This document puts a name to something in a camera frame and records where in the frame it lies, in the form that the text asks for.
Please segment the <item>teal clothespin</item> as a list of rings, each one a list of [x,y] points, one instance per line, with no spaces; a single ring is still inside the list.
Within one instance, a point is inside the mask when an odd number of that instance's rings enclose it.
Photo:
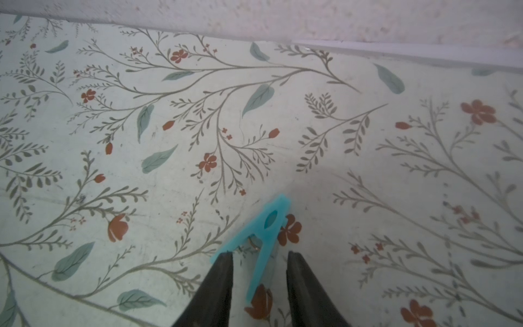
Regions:
[[[211,264],[214,264],[219,255],[226,252],[234,252],[236,248],[246,243],[250,237],[256,237],[261,241],[261,248],[251,276],[249,288],[247,289],[246,302],[252,301],[257,287],[261,284],[280,229],[287,223],[286,216],[290,207],[291,200],[283,194],[278,195],[272,202],[264,206],[258,216],[253,218],[211,257]]]

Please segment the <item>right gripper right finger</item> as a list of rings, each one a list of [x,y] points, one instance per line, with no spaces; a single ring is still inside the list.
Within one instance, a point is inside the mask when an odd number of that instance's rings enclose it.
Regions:
[[[288,253],[286,279],[292,326],[351,326],[302,254]]]

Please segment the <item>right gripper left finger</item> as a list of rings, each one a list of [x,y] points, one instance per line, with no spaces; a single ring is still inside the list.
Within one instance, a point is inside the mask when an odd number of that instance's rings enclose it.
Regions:
[[[233,273],[233,253],[220,254],[191,302],[172,326],[229,326]]]

